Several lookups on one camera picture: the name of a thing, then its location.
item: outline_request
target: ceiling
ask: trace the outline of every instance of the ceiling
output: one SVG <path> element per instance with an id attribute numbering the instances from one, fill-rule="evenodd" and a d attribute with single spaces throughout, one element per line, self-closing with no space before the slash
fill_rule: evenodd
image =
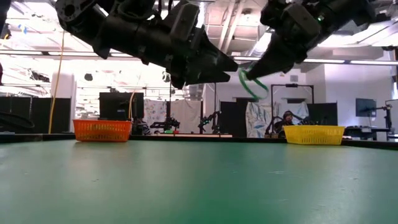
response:
<path id="1" fill-rule="evenodd" d="M 206 32 L 211 42 L 220 47 L 227 54 L 248 55 L 253 49 L 264 51 L 270 33 L 264 33 L 264 26 L 259 24 L 260 11 L 267 0 L 203 0 L 192 1 L 198 4 L 201 15 L 198 23 L 206 25 Z M 379 11 L 388 11 L 390 15 L 395 15 L 395 5 L 392 1 L 376 1 Z M 162 16 L 167 15 L 167 3 Z M 0 49 L 8 50 L 39 50 L 47 52 L 59 52 L 62 46 L 62 28 L 58 24 L 57 13 L 53 8 L 53 0 L 18 0 L 12 3 L 8 12 L 7 23 L 10 25 L 12 37 L 9 40 L 0 40 Z M 353 26 L 352 23 L 345 26 L 342 30 L 346 35 L 333 35 L 319 47 L 309 52 L 311 58 L 360 58 L 376 59 L 382 56 L 380 47 L 384 45 L 398 45 L 398 23 L 395 20 L 374 24 L 366 31 Z M 92 52 L 92 47 L 66 34 L 64 50 L 67 52 Z M 27 73 L 28 69 L 39 72 L 52 78 L 53 71 L 58 67 L 59 60 L 57 54 L 53 57 L 21 57 L 1 55 L 0 60 L 3 64 L 4 73 L 8 76 L 7 80 L 12 83 L 37 83 L 32 80 Z M 102 60 L 98 57 L 79 58 L 65 57 L 63 66 L 73 68 L 81 86 L 146 86 L 153 89 L 158 88 L 159 92 L 153 92 L 152 97 L 157 98 L 160 89 L 167 88 L 169 83 L 162 80 L 163 68 L 155 65 L 146 66 L 140 61 L 130 60 Z M 299 65 L 302 72 L 311 69 L 308 65 Z M 87 82 L 84 75 L 93 75 L 93 81 Z M 36 88 L 26 89 L 29 94 L 43 96 L 47 90 Z M 83 100 L 89 96 L 95 98 L 99 91 L 106 89 L 91 90 L 89 93 L 81 92 Z M 201 97 L 200 86 L 187 88 L 184 91 L 176 92 L 176 96 L 197 96 Z"/>

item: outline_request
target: white wall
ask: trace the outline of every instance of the white wall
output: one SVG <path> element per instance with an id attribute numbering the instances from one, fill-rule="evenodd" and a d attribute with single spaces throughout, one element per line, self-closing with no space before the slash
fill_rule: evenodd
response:
<path id="1" fill-rule="evenodd" d="M 379 60 L 390 60 L 385 52 Z M 369 98 L 384 106 L 392 98 L 391 67 L 364 65 L 325 65 L 326 101 L 338 103 L 338 122 L 342 126 L 369 126 L 369 118 L 355 117 L 355 99 Z M 377 112 L 372 126 L 385 127 L 385 113 Z"/>
<path id="2" fill-rule="evenodd" d="M 326 103 L 325 65 L 319 65 L 305 74 L 308 85 L 314 87 L 315 103 Z"/>
<path id="3" fill-rule="evenodd" d="M 53 72 L 52 80 L 57 80 L 58 70 Z M 51 82 L 51 96 L 55 94 L 57 82 Z M 76 116 L 76 91 L 77 82 L 75 74 L 68 68 L 63 68 L 59 74 L 56 98 L 70 98 L 69 131 L 74 132 L 73 119 Z"/>
<path id="4" fill-rule="evenodd" d="M 269 89 L 269 96 L 262 100 L 271 103 L 271 84 L 287 84 L 291 83 L 290 76 L 298 75 L 298 84 L 305 84 L 305 74 L 300 70 L 293 69 L 289 73 L 276 73 L 259 79 Z M 265 96 L 266 92 L 253 81 L 246 82 L 249 88 L 258 96 Z M 203 90 L 203 114 L 208 116 L 214 112 L 214 84 L 206 84 Z M 216 107 L 219 108 L 220 101 L 235 102 L 237 98 L 252 98 L 252 96 L 243 88 L 239 82 L 238 75 L 231 74 L 231 80 L 228 83 L 217 83 Z M 305 98 L 311 102 L 310 88 L 286 88 L 284 86 L 276 86 L 274 88 L 274 102 L 286 102 L 285 98 Z"/>

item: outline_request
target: table surface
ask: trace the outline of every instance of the table surface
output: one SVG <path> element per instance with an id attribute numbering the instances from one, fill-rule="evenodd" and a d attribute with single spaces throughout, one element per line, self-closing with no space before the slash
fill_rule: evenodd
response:
<path id="1" fill-rule="evenodd" d="M 398 223 L 398 151 L 291 144 L 0 145 L 0 223 Z"/>

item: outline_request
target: computer monitor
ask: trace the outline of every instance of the computer monitor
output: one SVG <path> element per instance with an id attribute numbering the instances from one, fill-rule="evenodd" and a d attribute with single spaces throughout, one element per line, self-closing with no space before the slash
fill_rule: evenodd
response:
<path id="1" fill-rule="evenodd" d="M 355 99 L 355 116 L 357 117 L 376 117 L 377 104 L 373 99 Z"/>
<path id="2" fill-rule="evenodd" d="M 99 118 L 126 121 L 129 117 L 129 101 L 132 93 L 99 93 Z M 135 93 L 131 103 L 133 118 L 144 117 L 144 94 Z"/>
<path id="3" fill-rule="evenodd" d="M 338 125 L 337 103 L 309 103 L 309 120 L 319 125 Z"/>

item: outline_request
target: black curtain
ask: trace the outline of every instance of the black curtain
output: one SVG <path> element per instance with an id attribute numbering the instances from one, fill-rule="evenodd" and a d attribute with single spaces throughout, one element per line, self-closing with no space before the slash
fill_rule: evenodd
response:
<path id="1" fill-rule="evenodd" d="M 172 107 L 171 107 L 170 101 L 166 101 L 166 118 L 169 118 L 172 115 L 171 111 L 172 111 Z"/>
<path id="2" fill-rule="evenodd" d="M 241 136 L 241 130 L 236 124 L 239 119 L 238 105 L 235 102 L 221 102 L 221 114 L 218 118 L 221 133 L 232 134 L 233 137 Z"/>
<path id="3" fill-rule="evenodd" d="M 200 120 L 202 120 L 202 119 L 203 119 L 203 101 L 200 102 Z M 199 133 L 203 134 L 203 130 L 201 128 L 199 128 Z"/>
<path id="4" fill-rule="evenodd" d="M 394 50 L 394 56 L 395 56 L 394 59 L 398 60 L 398 50 L 397 49 Z M 395 82 L 397 82 L 397 88 L 398 88 L 398 81 L 397 81 L 398 80 L 398 66 L 396 66 L 396 75 L 394 76 L 394 78 L 395 78 L 394 79 Z"/>
<path id="5" fill-rule="evenodd" d="M 35 124 L 34 133 L 48 133 L 51 98 L 33 98 L 31 120 Z M 52 133 L 64 133 L 69 130 L 70 99 L 57 98 L 52 119 Z"/>
<path id="6" fill-rule="evenodd" d="M 0 97 L 0 112 L 11 112 L 11 97 Z"/>
<path id="7" fill-rule="evenodd" d="M 248 107 L 248 103 L 253 102 L 256 103 L 258 100 L 254 98 L 237 98 L 236 99 L 236 104 L 238 106 L 238 118 L 236 120 L 237 125 L 241 129 L 239 132 L 240 138 L 246 138 L 247 135 L 247 130 L 246 130 L 246 108 Z"/>
<path id="8" fill-rule="evenodd" d="M 11 97 L 11 113 L 30 118 L 31 97 Z"/>

